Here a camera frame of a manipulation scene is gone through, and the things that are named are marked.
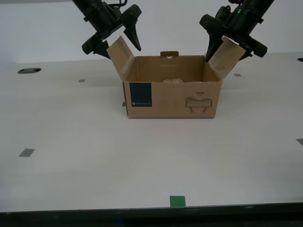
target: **dark blue square label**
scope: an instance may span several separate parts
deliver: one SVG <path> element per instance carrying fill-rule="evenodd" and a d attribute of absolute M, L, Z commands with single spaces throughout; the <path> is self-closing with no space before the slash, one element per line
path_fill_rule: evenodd
<path fill-rule="evenodd" d="M 131 90 L 132 106 L 152 107 L 152 84 L 151 83 L 129 83 Z"/>

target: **cardboard box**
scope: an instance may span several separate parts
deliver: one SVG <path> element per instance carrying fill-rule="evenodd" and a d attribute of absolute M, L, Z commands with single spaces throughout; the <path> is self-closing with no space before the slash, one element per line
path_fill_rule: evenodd
<path fill-rule="evenodd" d="M 123 81 L 130 118 L 214 118 L 224 78 L 245 50 L 228 38 L 210 60 L 204 56 L 134 57 L 120 37 L 107 52 Z M 181 79 L 183 83 L 163 83 Z"/>

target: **box flap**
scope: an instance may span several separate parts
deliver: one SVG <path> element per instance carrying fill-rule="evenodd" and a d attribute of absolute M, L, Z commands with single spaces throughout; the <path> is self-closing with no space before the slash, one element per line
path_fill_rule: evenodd
<path fill-rule="evenodd" d="M 222 45 L 210 59 L 209 64 L 221 79 L 225 79 L 246 51 L 227 37 L 223 37 L 222 40 Z"/>
<path fill-rule="evenodd" d="M 120 36 L 108 49 L 110 56 L 121 80 L 125 81 L 128 71 L 134 61 L 134 55 Z"/>

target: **robotic arm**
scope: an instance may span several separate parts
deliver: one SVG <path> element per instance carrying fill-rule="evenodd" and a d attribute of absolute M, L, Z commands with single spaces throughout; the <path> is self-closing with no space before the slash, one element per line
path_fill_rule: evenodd
<path fill-rule="evenodd" d="M 78 9 L 84 14 L 84 20 L 97 31 L 86 43 L 82 46 L 86 54 L 94 53 L 110 58 L 107 49 L 108 43 L 104 41 L 116 30 L 124 26 L 125 35 L 133 43 L 133 45 L 141 51 L 140 42 L 136 32 L 136 23 L 141 15 L 141 10 L 137 5 L 132 5 L 124 13 L 121 13 L 120 7 L 127 4 L 124 3 L 107 5 L 101 0 L 72 0 Z"/>
<path fill-rule="evenodd" d="M 110 58 L 107 53 L 108 43 L 104 41 L 117 29 L 124 26 L 124 33 L 140 51 L 141 46 L 136 32 L 136 23 L 141 15 L 141 10 L 137 5 L 132 5 L 124 13 L 120 7 L 127 4 L 106 4 L 101 0 L 72 0 L 79 10 L 84 14 L 84 20 L 90 22 L 96 29 L 96 33 L 82 46 L 86 54 L 93 52 Z M 231 7 L 221 7 L 215 17 L 204 15 L 200 25 L 206 29 L 210 36 L 209 47 L 205 61 L 208 62 L 222 44 L 222 37 L 239 43 L 246 53 L 242 57 L 245 59 L 252 56 L 252 52 L 259 57 L 264 57 L 267 47 L 250 37 L 250 33 L 258 23 L 262 23 L 262 17 L 272 5 L 274 0 L 228 0 L 232 4 L 239 6 L 231 13 Z"/>
<path fill-rule="evenodd" d="M 222 37 L 226 36 L 246 50 L 242 57 L 251 57 L 251 52 L 259 57 L 264 57 L 267 47 L 250 37 L 250 33 L 272 5 L 274 0 L 229 0 L 239 6 L 231 13 L 231 7 L 221 7 L 215 17 L 205 15 L 200 25 L 205 28 L 210 36 L 208 51 L 205 61 L 208 62 L 222 44 Z"/>

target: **white tabletop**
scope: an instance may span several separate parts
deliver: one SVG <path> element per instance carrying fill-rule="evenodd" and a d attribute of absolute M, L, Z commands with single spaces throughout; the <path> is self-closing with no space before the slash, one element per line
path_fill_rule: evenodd
<path fill-rule="evenodd" d="M 128 119 L 111 61 L 15 65 L 0 75 L 0 212 L 303 202 L 299 57 L 242 61 L 216 118 L 181 120 Z"/>

